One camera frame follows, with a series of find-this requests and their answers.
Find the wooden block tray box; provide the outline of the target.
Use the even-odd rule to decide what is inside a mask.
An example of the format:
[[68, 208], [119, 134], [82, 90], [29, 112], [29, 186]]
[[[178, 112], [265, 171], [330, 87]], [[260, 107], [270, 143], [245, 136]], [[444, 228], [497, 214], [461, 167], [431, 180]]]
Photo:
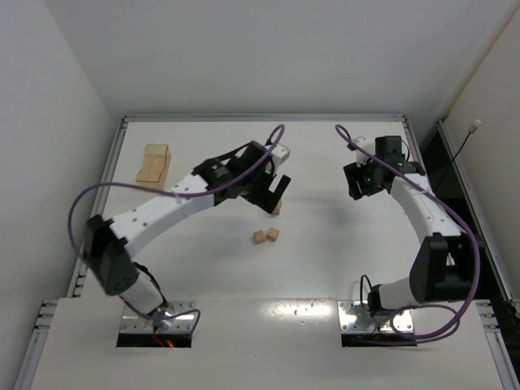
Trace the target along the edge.
[[136, 183], [148, 189], [164, 190], [170, 163], [171, 152], [167, 144], [147, 144]]

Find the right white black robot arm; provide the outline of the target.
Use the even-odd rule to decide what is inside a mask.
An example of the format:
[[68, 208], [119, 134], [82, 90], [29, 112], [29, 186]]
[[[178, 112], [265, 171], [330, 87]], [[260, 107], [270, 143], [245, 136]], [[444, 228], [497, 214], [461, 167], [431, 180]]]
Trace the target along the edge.
[[360, 136], [350, 140], [348, 147], [356, 154], [355, 162], [343, 168], [349, 196], [359, 200], [387, 192], [404, 211], [420, 244], [408, 276], [371, 287], [367, 296], [370, 314], [464, 301], [474, 295], [483, 242], [440, 204], [421, 164], [403, 154], [401, 137]]

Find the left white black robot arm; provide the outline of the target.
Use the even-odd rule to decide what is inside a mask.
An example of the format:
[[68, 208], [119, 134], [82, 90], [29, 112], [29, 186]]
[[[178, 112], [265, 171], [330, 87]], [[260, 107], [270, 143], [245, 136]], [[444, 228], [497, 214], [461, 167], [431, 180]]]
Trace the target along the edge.
[[241, 197], [267, 213], [278, 206], [290, 179], [277, 170], [290, 155], [280, 144], [256, 141], [228, 154], [208, 158], [169, 191], [130, 211], [104, 219], [97, 214], [85, 226], [84, 262], [104, 293], [118, 296], [147, 320], [167, 319], [167, 299], [154, 277], [135, 257], [153, 240], [198, 212]]

